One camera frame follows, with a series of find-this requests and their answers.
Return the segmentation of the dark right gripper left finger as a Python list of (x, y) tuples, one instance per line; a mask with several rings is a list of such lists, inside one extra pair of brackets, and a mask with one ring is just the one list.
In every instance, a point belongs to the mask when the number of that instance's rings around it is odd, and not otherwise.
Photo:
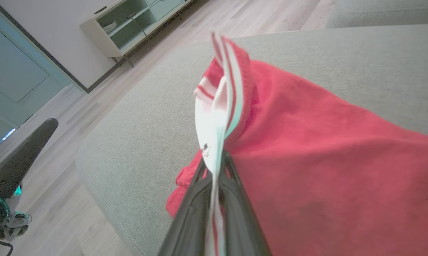
[(212, 174), (201, 159), (157, 256), (204, 256), (211, 191)]

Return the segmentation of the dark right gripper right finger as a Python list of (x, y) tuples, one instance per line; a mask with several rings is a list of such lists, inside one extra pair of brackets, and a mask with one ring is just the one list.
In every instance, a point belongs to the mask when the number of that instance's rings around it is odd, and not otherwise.
[(226, 256), (272, 256), (232, 156), (223, 151), (219, 191), (224, 208)]

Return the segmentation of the red basketball jersey with lettering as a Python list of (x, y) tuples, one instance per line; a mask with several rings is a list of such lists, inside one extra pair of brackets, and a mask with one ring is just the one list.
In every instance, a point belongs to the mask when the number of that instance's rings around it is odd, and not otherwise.
[(194, 91), (199, 150), (166, 205), (174, 219), (203, 159), (204, 256), (226, 256), (223, 151), (272, 256), (428, 256), (428, 136), (211, 39), (215, 56)]

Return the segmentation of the pale teal door panel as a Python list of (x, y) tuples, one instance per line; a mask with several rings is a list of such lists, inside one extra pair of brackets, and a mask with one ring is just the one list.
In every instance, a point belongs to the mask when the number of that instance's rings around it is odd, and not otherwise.
[(70, 84), (0, 12), (0, 143)]

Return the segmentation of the large grey sofa seat cushion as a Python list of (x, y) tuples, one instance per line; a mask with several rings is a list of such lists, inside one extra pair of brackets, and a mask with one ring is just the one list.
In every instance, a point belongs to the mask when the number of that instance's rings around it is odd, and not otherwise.
[[(291, 31), (231, 39), (249, 58), (428, 136), (428, 24)], [(167, 57), (82, 144), (76, 167), (133, 256), (157, 256), (167, 199), (195, 158), (194, 91), (215, 56), (199, 43)]]

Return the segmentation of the white sideboard with open shelves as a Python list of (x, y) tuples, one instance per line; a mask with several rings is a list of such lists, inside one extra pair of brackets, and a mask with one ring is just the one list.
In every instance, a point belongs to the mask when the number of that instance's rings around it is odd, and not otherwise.
[[(122, 61), (133, 65), (129, 54), (193, 1), (117, 0), (82, 23), (80, 28), (116, 65), (121, 66)], [(107, 34), (103, 27), (113, 21), (117, 21), (118, 26)]]

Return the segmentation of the small grey sofa cushion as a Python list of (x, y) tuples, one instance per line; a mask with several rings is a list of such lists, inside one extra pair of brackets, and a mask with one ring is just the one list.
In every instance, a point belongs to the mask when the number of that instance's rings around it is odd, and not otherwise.
[(428, 24), (428, 0), (337, 0), (326, 28)]

